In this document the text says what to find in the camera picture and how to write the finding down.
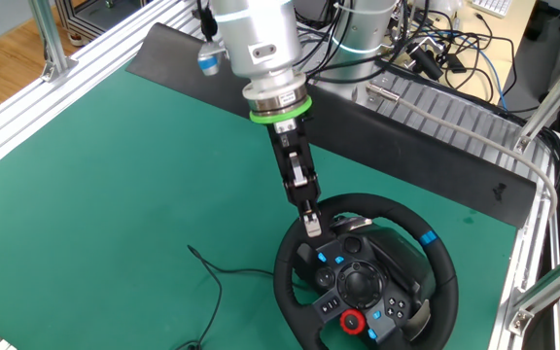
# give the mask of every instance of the black panel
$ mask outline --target black panel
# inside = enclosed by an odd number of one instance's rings
[[[201,44],[155,24],[127,71],[245,118],[250,111],[241,90],[248,81],[235,77],[227,61],[220,74],[205,77],[197,66]],[[314,103],[306,126],[313,145],[502,222],[524,225],[535,183],[318,87],[309,93]]]

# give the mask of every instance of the keyboard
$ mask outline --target keyboard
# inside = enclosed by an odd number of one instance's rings
[[[472,0],[471,6],[484,13],[504,18],[512,0]]]

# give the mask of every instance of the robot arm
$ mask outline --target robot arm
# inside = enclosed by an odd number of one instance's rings
[[[230,59],[232,72],[251,83],[243,89],[250,119],[267,126],[289,201],[297,207],[306,232],[321,234],[317,199],[321,191],[306,139],[303,116],[312,101],[306,77],[293,70],[301,58],[295,10],[290,0],[211,0],[224,46],[209,40],[198,55],[205,75],[219,71],[219,55]],[[200,9],[201,18],[210,14]],[[213,28],[212,23],[203,23]]]

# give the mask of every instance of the steering wheel hub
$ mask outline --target steering wheel hub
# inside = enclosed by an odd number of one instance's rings
[[[369,308],[381,298],[384,279],[370,263],[354,262],[340,273],[338,293],[348,305],[358,309]]]

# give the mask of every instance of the blue cable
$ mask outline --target blue cable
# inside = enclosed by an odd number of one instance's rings
[[[446,31],[439,31],[439,34],[450,34],[450,32],[446,32]],[[435,39],[432,35],[427,34],[430,38]],[[485,58],[485,60],[487,61],[487,63],[490,65],[490,67],[492,67],[492,71],[494,72],[494,76],[496,77],[496,89],[498,90],[498,94],[501,95],[501,101],[503,101],[503,109],[508,111],[507,108],[507,103],[505,102],[505,95],[503,94],[503,89],[501,88],[501,80],[498,77],[498,72],[496,72],[496,67],[494,67],[494,64],[492,63],[492,61],[489,59],[489,57],[487,56],[487,54],[485,54],[485,52],[483,52],[483,50],[481,50],[480,48],[476,47],[470,40],[468,40],[468,38],[465,38],[461,35],[456,36],[456,38],[462,38],[465,42],[467,42],[468,44],[470,44],[473,48],[475,48],[479,53],[481,53],[481,55]]]

